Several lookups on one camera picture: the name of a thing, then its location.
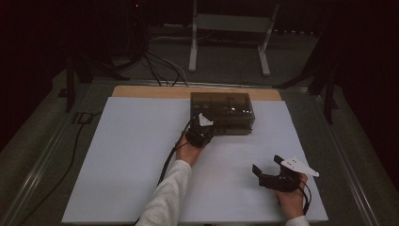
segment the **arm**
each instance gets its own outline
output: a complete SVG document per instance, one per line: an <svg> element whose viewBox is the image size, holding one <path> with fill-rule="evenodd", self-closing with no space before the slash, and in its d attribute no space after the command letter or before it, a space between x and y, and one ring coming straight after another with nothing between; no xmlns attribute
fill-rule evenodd
<svg viewBox="0 0 399 226"><path fill-rule="evenodd" d="M304 189L308 177L301 173L300 180L303 182L300 184L301 188ZM286 226L308 226L309 222L303 213L303 194L299 189L293 192L282 192L276 191L276 196L281 205L281 209L284 212L285 217L288 219Z"/></svg>
<svg viewBox="0 0 399 226"><path fill-rule="evenodd" d="M191 146L185 137L177 147L181 148L177 150L176 161L155 189L152 200L146 205L136 225L177 225L180 207L191 178L191 167L203 150Z"/></svg>

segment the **white sleeve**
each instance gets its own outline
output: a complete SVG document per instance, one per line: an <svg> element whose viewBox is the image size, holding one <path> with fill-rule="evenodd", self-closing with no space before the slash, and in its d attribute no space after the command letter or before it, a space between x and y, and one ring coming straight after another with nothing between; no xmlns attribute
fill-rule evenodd
<svg viewBox="0 0 399 226"><path fill-rule="evenodd" d="M309 222L305 216L292 218L285 223L285 226L309 226Z"/></svg>
<svg viewBox="0 0 399 226"><path fill-rule="evenodd" d="M176 160L164 181L155 189L152 200L144 208L137 226L177 225L190 178L190 165L183 160Z"/></svg>

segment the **hand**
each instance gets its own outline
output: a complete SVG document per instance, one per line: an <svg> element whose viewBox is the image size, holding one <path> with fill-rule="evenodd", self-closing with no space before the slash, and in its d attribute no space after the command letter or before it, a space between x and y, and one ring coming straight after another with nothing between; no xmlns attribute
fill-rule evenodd
<svg viewBox="0 0 399 226"><path fill-rule="evenodd" d="M187 139L185 139L185 135L183 135L182 140L180 143L176 145L177 148L179 148L176 151L176 159L183 160L184 162L188 163L191 167L193 167L197 159L200 156L200 152L205 148L197 148L192 146L190 143L188 143Z"/></svg>
<svg viewBox="0 0 399 226"><path fill-rule="evenodd" d="M300 180L306 184L308 177L301 173ZM300 183L302 189L305 187L304 183ZM276 196L287 219L297 218L304 215L303 194L299 189L293 192L276 191Z"/></svg>

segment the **white board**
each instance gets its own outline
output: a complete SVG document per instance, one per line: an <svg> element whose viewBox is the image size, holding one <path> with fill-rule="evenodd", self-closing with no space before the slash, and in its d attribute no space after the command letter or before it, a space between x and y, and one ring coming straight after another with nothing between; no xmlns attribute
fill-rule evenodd
<svg viewBox="0 0 399 226"><path fill-rule="evenodd" d="M274 191L258 186L252 164L277 175L275 154L295 156L305 164L307 160L284 102L252 101L252 107L256 120L250 135L214 137L201 153L180 222L284 221ZM185 99L110 97L62 222L136 221L189 115L190 102ZM308 220L327 220L310 176L308 186Z"/></svg>

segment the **human hand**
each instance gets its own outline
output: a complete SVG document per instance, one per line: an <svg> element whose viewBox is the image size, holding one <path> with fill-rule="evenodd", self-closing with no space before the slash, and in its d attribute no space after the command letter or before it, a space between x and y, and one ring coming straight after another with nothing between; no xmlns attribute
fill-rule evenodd
<svg viewBox="0 0 399 226"><path fill-rule="evenodd" d="M306 184L308 177L304 173L300 173L300 180ZM282 192L276 190L276 196L279 200L282 211L287 219L303 216L303 193L297 189L293 192Z"/></svg>
<svg viewBox="0 0 399 226"><path fill-rule="evenodd" d="M176 151L176 159L183 160L193 167L200 156L200 152L205 147L197 148L192 146L185 138L185 135L183 135L182 140L176 145L176 148L178 148Z"/></svg>

